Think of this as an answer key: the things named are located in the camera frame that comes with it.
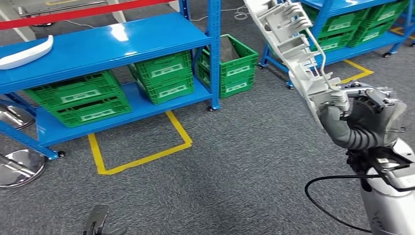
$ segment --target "red barrier tape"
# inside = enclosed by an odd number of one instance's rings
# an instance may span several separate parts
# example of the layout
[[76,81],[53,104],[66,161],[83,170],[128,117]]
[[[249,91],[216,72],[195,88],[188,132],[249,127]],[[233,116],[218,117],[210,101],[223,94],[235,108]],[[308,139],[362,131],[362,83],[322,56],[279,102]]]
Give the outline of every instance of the red barrier tape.
[[33,18],[3,21],[3,22],[0,22],[0,30],[9,29],[9,28],[18,28],[18,27],[23,27],[23,26],[30,26],[34,24],[46,24],[50,22],[70,20],[70,19],[86,17],[86,16],[101,15],[105,13],[122,11],[122,10],[131,9],[131,8],[166,3],[169,1],[171,0],[135,0],[135,1],[114,4],[114,5],[91,7],[88,9],[67,11],[67,12],[44,15],[44,16],[37,16]]

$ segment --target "crate label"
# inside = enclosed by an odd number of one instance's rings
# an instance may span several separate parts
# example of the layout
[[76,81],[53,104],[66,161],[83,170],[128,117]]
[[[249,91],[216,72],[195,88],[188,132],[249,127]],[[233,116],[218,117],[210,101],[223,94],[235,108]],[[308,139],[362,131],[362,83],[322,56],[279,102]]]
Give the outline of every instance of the crate label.
[[210,69],[210,65],[206,61],[202,61],[202,65],[205,66],[208,70]]
[[72,101],[76,101],[80,99],[93,97],[93,96],[100,95],[100,94],[101,92],[99,92],[98,90],[91,90],[88,92],[64,96],[64,97],[61,97],[61,100],[62,100],[62,103],[68,103],[68,102],[72,102]]
[[351,26],[351,22],[341,23],[341,24],[335,24],[328,28],[328,31],[333,31],[341,28],[347,28]]
[[240,73],[240,72],[245,72],[245,71],[248,71],[250,68],[251,68],[251,66],[250,66],[250,65],[247,65],[247,66],[244,66],[244,67],[242,67],[242,68],[238,68],[237,70],[232,70],[232,71],[229,71],[229,72],[226,74],[226,76],[232,76],[232,75],[238,74],[238,73]]
[[238,89],[244,88],[244,87],[246,87],[246,86],[248,86],[248,83],[247,83],[247,82],[244,82],[244,83],[241,83],[241,84],[239,84],[239,85],[236,85],[236,86],[233,86],[233,87],[230,87],[230,88],[226,88],[226,93],[228,93],[228,92],[233,92],[233,91],[235,91],[235,90],[238,90]]
[[164,92],[160,92],[159,93],[159,98],[162,98],[162,97],[165,97],[165,96],[168,96],[168,95],[177,93],[177,92],[181,92],[181,91],[184,91],[186,89],[187,89],[187,86],[186,85],[182,85],[182,86],[179,86],[179,87],[176,87],[176,88],[173,88],[173,89],[164,91]]
[[182,69],[183,69],[182,64],[173,65],[173,66],[161,69],[161,70],[156,70],[156,71],[151,72],[151,77],[162,76],[162,75],[165,75],[166,73],[170,73],[170,72],[174,72],[174,71],[178,71]]
[[203,76],[203,81],[206,82],[206,84],[210,85],[210,79],[206,74]]
[[370,35],[366,36],[366,37],[362,40],[362,42],[367,41],[367,40],[369,40],[369,39],[372,39],[372,38],[375,38],[375,37],[379,36],[379,33],[380,33],[380,32],[376,32],[376,33],[372,33],[372,34],[370,34]]
[[111,115],[111,114],[115,114],[115,111],[112,110],[112,109],[108,109],[108,110],[105,110],[105,111],[102,111],[102,112],[99,112],[99,113],[82,116],[81,120],[82,121],[89,121],[89,120],[92,120],[92,119],[95,119],[95,118],[100,118],[100,117],[108,116],[108,115]]
[[388,13],[385,13],[385,14],[381,15],[381,16],[377,19],[377,21],[381,21],[381,20],[384,20],[384,19],[389,18],[389,17],[391,17],[391,16],[394,16],[394,15],[395,15],[395,13],[396,13],[396,11],[390,11],[390,12],[388,12]]
[[322,50],[330,50],[339,46],[339,43],[333,43],[322,47]]

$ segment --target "white cable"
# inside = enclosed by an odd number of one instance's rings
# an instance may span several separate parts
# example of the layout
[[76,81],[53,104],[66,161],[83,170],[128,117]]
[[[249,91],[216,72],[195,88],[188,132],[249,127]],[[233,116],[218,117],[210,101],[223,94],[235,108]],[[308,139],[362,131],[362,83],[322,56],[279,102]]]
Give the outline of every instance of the white cable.
[[[243,6],[240,6],[238,8],[225,9],[225,10],[221,10],[221,11],[236,11],[235,12],[235,16],[233,18],[235,18],[235,20],[238,20],[238,21],[243,21],[243,20],[246,20],[249,17],[249,13],[245,13],[245,12],[242,11],[242,9],[244,9],[244,8],[247,8],[246,4],[243,5]],[[204,19],[206,19],[208,17],[209,16],[205,16],[205,17],[202,17],[200,19],[191,20],[191,21],[201,21],[201,20],[204,20]]]
[[89,24],[75,23],[75,22],[72,22],[72,21],[69,21],[69,20],[63,20],[63,21],[69,22],[69,23],[71,23],[71,24],[76,24],[76,25],[78,25],[78,26],[87,26],[87,27],[90,27],[90,28],[96,28],[96,27],[93,27],[93,26],[91,26],[91,25],[89,25]]

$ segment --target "shelf board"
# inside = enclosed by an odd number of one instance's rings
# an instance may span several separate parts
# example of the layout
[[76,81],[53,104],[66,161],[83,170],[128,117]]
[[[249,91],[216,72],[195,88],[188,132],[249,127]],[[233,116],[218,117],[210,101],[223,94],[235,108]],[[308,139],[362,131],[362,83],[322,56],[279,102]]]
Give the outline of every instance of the shelf board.
[[[0,47],[0,58],[45,39]],[[208,45],[206,36],[180,13],[158,15],[54,37],[42,58],[0,70],[0,94]]]
[[348,12],[385,4],[396,0],[299,0],[301,3],[312,6],[320,10],[324,2],[334,1],[329,16],[337,16]]
[[[353,47],[353,48],[345,47],[339,50],[327,52],[325,54],[327,58],[326,65],[333,64],[333,63],[336,63],[336,62],[339,62],[345,59],[349,59],[349,58],[376,50],[381,47],[399,43],[399,42],[402,42],[403,40],[405,40],[405,38],[403,38],[400,35],[396,35],[392,32],[386,32],[382,37],[374,39],[360,46]],[[320,65],[322,62],[322,57],[320,55],[317,56],[316,61]]]
[[140,94],[135,83],[123,85],[122,89],[133,108],[131,113],[83,126],[67,128],[45,109],[37,108],[36,124],[40,145],[51,146],[212,98],[210,92],[196,78],[194,78],[194,92],[192,94],[159,105],[152,104],[147,97]]

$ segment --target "robotic hand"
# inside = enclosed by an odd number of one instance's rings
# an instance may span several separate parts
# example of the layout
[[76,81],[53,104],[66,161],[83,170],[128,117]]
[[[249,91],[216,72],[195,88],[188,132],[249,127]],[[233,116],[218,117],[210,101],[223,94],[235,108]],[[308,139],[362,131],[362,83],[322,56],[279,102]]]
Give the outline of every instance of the robotic hand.
[[369,85],[351,82],[343,86],[354,98],[348,117],[334,105],[325,105],[320,121],[335,144],[346,149],[370,149],[393,146],[402,132],[402,114],[406,104],[392,99]]

